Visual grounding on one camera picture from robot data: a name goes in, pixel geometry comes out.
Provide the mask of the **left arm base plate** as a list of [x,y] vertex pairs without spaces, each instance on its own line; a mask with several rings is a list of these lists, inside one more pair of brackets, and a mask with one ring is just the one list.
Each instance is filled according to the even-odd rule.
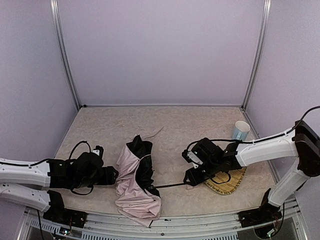
[[83,228],[88,214],[84,211],[73,209],[50,208],[43,213],[43,218],[69,227]]

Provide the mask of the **pink and black folding umbrella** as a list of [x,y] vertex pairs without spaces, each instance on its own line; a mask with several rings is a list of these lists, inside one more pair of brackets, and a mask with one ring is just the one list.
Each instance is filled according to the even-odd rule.
[[117,210],[146,228],[160,218],[162,210],[162,199],[158,191],[160,187],[153,185],[153,143],[149,141],[160,131],[162,128],[149,135],[136,134],[124,145],[116,161]]

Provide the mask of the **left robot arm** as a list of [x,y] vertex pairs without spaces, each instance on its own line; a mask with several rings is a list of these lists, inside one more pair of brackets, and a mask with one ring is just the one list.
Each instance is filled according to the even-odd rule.
[[103,152],[94,149],[76,159],[44,159],[39,162],[0,160],[0,197],[43,213],[43,218],[61,224],[82,225],[87,214],[65,207],[56,189],[75,192],[79,188],[114,185],[119,175],[104,166]]

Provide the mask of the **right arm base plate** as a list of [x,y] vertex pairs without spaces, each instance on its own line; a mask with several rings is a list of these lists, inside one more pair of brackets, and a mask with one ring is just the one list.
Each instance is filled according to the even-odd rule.
[[242,228],[260,225],[272,222],[275,219],[281,219],[282,213],[278,210],[274,213],[269,211],[261,211],[260,209],[250,209],[238,213],[239,221]]

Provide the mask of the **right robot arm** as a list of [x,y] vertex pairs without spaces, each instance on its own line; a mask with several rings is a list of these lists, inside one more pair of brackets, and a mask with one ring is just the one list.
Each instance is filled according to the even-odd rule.
[[283,217],[281,205],[305,182],[320,175],[320,137],[303,120],[294,127],[276,135],[253,141],[229,140],[221,149],[207,137],[192,142],[182,157],[193,164],[185,172],[183,182],[195,187],[218,173],[228,174],[252,164],[294,157],[288,172],[272,188],[268,189],[258,208],[239,212],[242,227],[267,223]]

